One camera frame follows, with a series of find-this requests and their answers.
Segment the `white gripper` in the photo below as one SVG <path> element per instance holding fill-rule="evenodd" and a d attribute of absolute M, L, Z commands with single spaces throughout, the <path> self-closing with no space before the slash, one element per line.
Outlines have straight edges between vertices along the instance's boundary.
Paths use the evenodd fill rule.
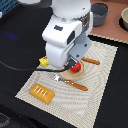
<path fill-rule="evenodd" d="M 42 33 L 46 41 L 45 50 L 49 64 L 60 69 L 66 63 L 74 65 L 79 62 L 92 44 L 88 37 L 92 28 L 92 12 L 73 20 L 52 15 Z"/>

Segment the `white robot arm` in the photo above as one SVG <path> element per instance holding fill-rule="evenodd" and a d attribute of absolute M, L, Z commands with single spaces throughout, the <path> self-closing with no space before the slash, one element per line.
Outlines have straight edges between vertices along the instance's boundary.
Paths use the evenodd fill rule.
<path fill-rule="evenodd" d="M 91 46 L 93 28 L 90 0 L 52 0 L 53 15 L 42 33 L 49 64 L 67 70 L 78 63 Z"/>

